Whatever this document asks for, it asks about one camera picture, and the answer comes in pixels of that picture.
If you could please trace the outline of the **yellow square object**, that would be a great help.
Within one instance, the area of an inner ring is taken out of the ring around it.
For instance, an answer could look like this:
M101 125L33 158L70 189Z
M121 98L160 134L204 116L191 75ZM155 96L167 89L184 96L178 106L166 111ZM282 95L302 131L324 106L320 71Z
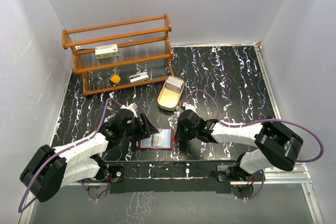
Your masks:
M113 84L119 84L120 81L121 81L121 78L120 78L119 75L114 74L114 75L110 78L110 81L111 81Z

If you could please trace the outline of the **white red box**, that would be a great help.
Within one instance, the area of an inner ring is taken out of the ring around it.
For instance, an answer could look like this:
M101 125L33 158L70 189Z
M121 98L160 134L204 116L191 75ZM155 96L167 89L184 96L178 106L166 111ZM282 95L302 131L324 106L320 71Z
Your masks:
M109 58L109 57L115 57L119 55L118 45L117 44L111 44L111 45L105 45L105 46L99 46L95 48L95 56L100 58Z

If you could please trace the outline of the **wooden shelf rack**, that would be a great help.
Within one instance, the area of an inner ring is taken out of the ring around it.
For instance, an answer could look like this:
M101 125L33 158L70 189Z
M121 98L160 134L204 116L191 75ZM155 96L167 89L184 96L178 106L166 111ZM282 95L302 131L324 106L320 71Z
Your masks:
M173 76L169 33L172 24L168 14L99 25L74 30L63 30L62 46L70 49L73 71L81 76L84 95L111 92L165 81ZM95 48L117 44L119 55L98 59ZM147 72L149 79L130 83L129 76ZM121 81L113 84L117 74Z

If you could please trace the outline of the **red leather card holder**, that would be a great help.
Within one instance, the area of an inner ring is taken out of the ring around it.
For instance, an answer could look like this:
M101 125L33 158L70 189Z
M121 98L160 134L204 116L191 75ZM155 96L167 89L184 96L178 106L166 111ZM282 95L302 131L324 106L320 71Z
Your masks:
M172 150L174 142L174 131L172 128L158 128L158 132L140 141L141 149L151 150Z

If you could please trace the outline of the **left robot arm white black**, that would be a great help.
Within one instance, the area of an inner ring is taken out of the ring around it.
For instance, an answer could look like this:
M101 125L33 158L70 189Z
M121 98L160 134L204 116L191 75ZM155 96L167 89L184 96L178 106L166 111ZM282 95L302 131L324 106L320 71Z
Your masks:
M98 182L108 177L108 168L98 155L119 145L124 137L138 142L158 133L144 113L121 109L87 137L63 146L41 146L19 179L39 202L50 200L60 188L83 179Z

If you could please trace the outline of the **beige oval tray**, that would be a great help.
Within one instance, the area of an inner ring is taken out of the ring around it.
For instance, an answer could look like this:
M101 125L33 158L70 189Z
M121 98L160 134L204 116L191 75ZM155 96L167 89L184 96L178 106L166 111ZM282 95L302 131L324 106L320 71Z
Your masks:
M164 82L163 88L157 99L158 106L166 111L174 111L181 98L184 85L185 84L183 84L181 89L170 89L165 86Z

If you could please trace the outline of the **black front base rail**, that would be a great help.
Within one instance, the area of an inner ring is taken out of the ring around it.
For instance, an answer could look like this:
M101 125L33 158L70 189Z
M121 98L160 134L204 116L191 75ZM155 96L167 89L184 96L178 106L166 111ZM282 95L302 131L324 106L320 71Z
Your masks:
M215 174L220 165L232 161L125 161L109 162L111 192L201 192L229 194L229 182Z

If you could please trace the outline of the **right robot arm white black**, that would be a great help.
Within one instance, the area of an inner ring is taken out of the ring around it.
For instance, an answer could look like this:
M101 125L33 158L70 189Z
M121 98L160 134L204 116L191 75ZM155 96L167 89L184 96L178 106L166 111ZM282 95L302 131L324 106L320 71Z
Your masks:
M204 143L238 143L255 147L239 155L235 164L216 171L223 180L247 180L255 172L276 167L293 170L303 146L303 139L281 122L266 121L253 125L227 124L217 119L203 120L188 109L177 119L175 138Z

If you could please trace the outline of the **white stapler-like object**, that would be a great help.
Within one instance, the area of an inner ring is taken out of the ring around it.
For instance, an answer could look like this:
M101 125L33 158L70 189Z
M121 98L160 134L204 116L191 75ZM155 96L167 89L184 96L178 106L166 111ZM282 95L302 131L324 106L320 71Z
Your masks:
M148 79L149 79L149 75L147 72L142 72L142 73L129 76L130 83L138 83L138 82L146 81Z

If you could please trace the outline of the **stack of credit cards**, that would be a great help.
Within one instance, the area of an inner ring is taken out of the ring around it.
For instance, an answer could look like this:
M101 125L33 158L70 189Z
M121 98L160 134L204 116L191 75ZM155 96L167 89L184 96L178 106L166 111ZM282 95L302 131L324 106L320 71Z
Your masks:
M181 89L184 81L180 78L169 76L166 79L165 86L170 89Z

